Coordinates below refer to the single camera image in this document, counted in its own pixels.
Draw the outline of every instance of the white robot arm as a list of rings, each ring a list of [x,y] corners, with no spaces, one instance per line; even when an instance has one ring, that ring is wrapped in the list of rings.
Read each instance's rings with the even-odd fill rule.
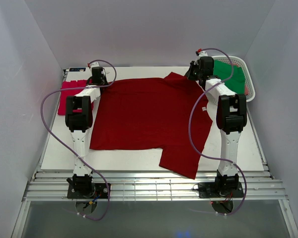
[[[86,86],[108,85],[105,70],[99,66],[98,62],[89,65],[92,76],[88,79]],[[100,88],[86,88],[75,96],[66,98],[65,123],[70,129],[74,150],[85,160],[89,152],[89,133],[93,124],[91,103],[101,95]],[[68,182],[75,192],[89,194],[91,185],[91,169],[83,162],[75,158],[73,180]]]
[[[198,58],[190,63],[190,68],[186,73],[189,80],[199,81],[199,85],[208,90],[215,84],[221,82],[216,75],[213,75],[214,60],[207,56],[204,51],[196,52]],[[228,161],[221,161],[217,171],[214,184],[199,184],[204,187],[205,193],[202,197],[212,197],[213,194],[229,194],[241,190],[238,182],[238,172],[236,169],[238,141],[247,123],[246,116],[246,96],[236,94],[229,90],[224,83],[220,83],[207,93],[218,99],[217,126],[221,132],[221,158]]]

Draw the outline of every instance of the white tabletop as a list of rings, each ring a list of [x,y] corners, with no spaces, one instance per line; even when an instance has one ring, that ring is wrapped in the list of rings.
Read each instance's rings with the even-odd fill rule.
[[[117,80],[128,78],[149,78],[166,77],[171,72],[184,75],[188,67],[117,67]],[[114,71],[112,68],[105,68],[107,80],[112,81]],[[66,81],[88,79],[90,71],[69,72]],[[93,118],[97,114],[99,101],[94,102]],[[208,102],[207,111],[213,120],[209,137],[205,143],[203,153],[205,155],[219,157],[221,154],[221,135],[217,128],[216,118],[217,106]],[[71,134],[65,125],[65,116],[56,115],[52,131],[66,144],[73,147]],[[162,149],[149,150],[90,150],[86,161],[95,169],[100,171],[167,171],[159,166]],[[255,136],[248,119],[238,146],[237,164],[243,171],[263,171],[262,161],[255,140]],[[216,171],[219,161],[200,158],[198,171]],[[42,170],[73,170],[74,156],[52,136],[49,137],[48,145],[44,154]]]

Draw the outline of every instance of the white enclosure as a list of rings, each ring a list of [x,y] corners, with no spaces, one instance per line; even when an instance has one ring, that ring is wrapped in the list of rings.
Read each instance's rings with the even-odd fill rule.
[[[39,162],[39,107],[62,69],[96,58],[187,66],[208,47],[245,60],[256,90],[248,106],[298,226],[298,1],[0,0],[0,237],[11,236]],[[56,100],[45,105],[49,123]]]

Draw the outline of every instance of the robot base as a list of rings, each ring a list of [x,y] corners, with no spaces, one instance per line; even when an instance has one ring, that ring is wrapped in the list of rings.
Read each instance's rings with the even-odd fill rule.
[[[82,195],[81,193],[74,191],[72,185],[69,184],[69,189],[68,189],[68,199],[90,199],[93,200],[97,196],[100,196],[99,199],[101,198],[108,198],[108,191],[106,184],[104,183],[92,183],[93,191],[91,194],[88,195]]]
[[[215,182],[200,182],[198,183],[199,198],[225,198],[229,194],[219,194],[216,189]],[[244,196],[244,191],[242,184],[238,182],[237,189],[232,190],[232,198],[242,198]]]

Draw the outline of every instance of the cable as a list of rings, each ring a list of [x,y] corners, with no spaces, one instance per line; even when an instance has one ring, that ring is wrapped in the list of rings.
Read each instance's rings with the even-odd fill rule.
[[[98,195],[97,197],[95,197],[93,200],[91,200],[90,202],[87,202],[86,205],[83,207],[83,209],[87,208],[89,205],[93,204],[97,199],[99,199],[100,195]]]
[[[223,203],[220,203],[220,205],[228,212],[231,213],[232,211],[229,210]]]
[[[45,128],[47,129],[47,131],[58,141],[60,142],[62,145],[64,145],[66,148],[68,148],[76,157],[78,157],[78,159],[83,163],[85,164],[88,168],[90,168],[93,172],[95,172],[96,174],[98,174],[105,182],[105,185],[107,187],[107,190],[108,190],[108,200],[107,200],[107,206],[106,206],[106,209],[105,209],[105,212],[103,213],[103,215],[100,216],[100,218],[94,218],[94,217],[91,217],[91,216],[86,216],[84,215],[84,217],[87,217],[89,219],[92,219],[94,221],[100,221],[101,219],[104,218],[104,216],[106,215],[107,211],[108,211],[108,208],[109,208],[109,203],[110,203],[110,189],[109,189],[109,185],[105,179],[105,177],[100,173],[98,172],[97,170],[95,170],[92,166],[90,166],[88,163],[86,163],[84,161],[84,159],[82,157],[79,156],[78,153],[76,153],[71,147],[69,147],[67,144],[65,144],[61,139],[59,139],[51,130],[50,128],[48,127],[48,125],[46,124],[45,120],[44,120],[44,116],[43,116],[43,106],[44,106],[44,102],[45,100],[50,97],[52,94],[55,94],[55,93],[58,93],[58,92],[63,92],[63,91],[68,91],[68,90],[75,90],[75,89],[86,89],[86,88],[106,88],[106,87],[109,87],[111,86],[116,78],[117,78],[117,71],[116,71],[116,68],[110,63],[110,62],[107,62],[105,60],[102,60],[102,59],[96,59],[96,60],[93,60],[92,62],[89,63],[89,65],[93,62],[96,62],[96,61],[100,61],[100,62],[104,62],[104,63],[107,63],[109,64],[115,71],[115,77],[114,77],[114,80],[108,84],[108,85],[103,85],[103,86],[88,86],[88,87],[76,87],[76,88],[64,88],[64,89],[60,89],[60,90],[56,90],[54,92],[51,92],[49,94],[47,94],[43,100],[42,100],[42,103],[41,103],[41,109],[40,109],[40,112],[41,112],[41,119],[42,119],[42,122],[43,122],[43,125],[45,126]]]
[[[225,203],[225,202],[229,202],[229,201],[231,201],[232,196],[233,196],[233,193],[231,192],[231,193],[226,197],[226,199],[225,199],[224,201],[221,201],[221,202],[222,202],[222,203]]]
[[[198,185],[197,183],[196,183],[195,185],[193,185],[193,187],[192,187],[192,190],[193,190],[193,191],[199,191],[199,185]]]
[[[233,164],[233,165],[240,171],[240,173],[242,174],[242,177],[243,177],[243,179],[244,179],[244,183],[245,183],[245,193],[244,193],[244,196],[243,196],[243,198],[242,198],[241,203],[239,204],[239,206],[238,206],[234,211],[232,211],[232,212],[230,212],[230,213],[228,213],[228,214],[226,214],[226,213],[219,213],[219,214],[221,214],[221,215],[225,215],[225,216],[226,216],[226,215],[233,215],[233,214],[235,214],[235,213],[241,208],[241,206],[243,205],[243,203],[244,203],[244,201],[245,201],[246,194],[247,194],[247,183],[246,183],[245,175],[244,175],[242,169],[241,169],[236,163],[234,163],[232,160],[228,160],[228,159],[224,159],[224,158],[216,158],[216,157],[211,157],[211,156],[207,156],[207,155],[202,154],[202,152],[200,152],[200,151],[196,148],[196,146],[194,145],[194,143],[193,143],[193,141],[192,141],[192,136],[191,136],[191,122],[192,122],[193,112],[194,112],[194,110],[195,110],[197,104],[198,104],[199,101],[201,100],[201,98],[202,98],[206,93],[208,93],[209,91],[211,91],[212,89],[214,89],[215,87],[217,87],[218,85],[220,85],[221,83],[224,83],[224,82],[230,80],[230,79],[232,78],[232,76],[233,76],[233,73],[234,73],[234,67],[233,67],[232,60],[230,59],[230,57],[229,57],[225,52],[223,52],[223,51],[221,51],[221,50],[219,50],[219,49],[217,49],[217,48],[206,48],[206,49],[203,49],[202,51],[207,51],[207,50],[215,50],[215,51],[219,51],[219,52],[223,53],[223,54],[228,58],[228,61],[229,61],[230,65],[231,65],[231,68],[232,68],[232,72],[231,72],[231,74],[230,74],[230,76],[229,76],[228,78],[226,78],[226,79],[222,80],[221,82],[219,82],[219,83],[213,85],[211,88],[209,88],[208,90],[206,90],[205,92],[203,92],[203,93],[201,94],[201,96],[198,98],[198,100],[195,102],[195,104],[194,104],[194,106],[193,106],[193,108],[192,108],[192,110],[191,110],[191,113],[190,113],[189,125],[188,125],[188,132],[189,132],[189,140],[190,140],[190,144],[191,144],[191,146],[193,147],[193,149],[194,149],[200,156],[203,156],[203,157],[205,157],[205,158],[207,158],[207,159],[211,159],[211,160],[220,160],[220,161],[227,161],[227,162],[230,162],[230,163],[232,163],[232,164]]]
[[[92,197],[92,196],[95,194],[95,192],[96,192],[96,187],[94,187],[94,191],[92,192],[91,196],[87,197],[87,196],[84,196],[84,195],[83,195],[83,197],[84,197],[84,198],[90,198],[90,197]]]

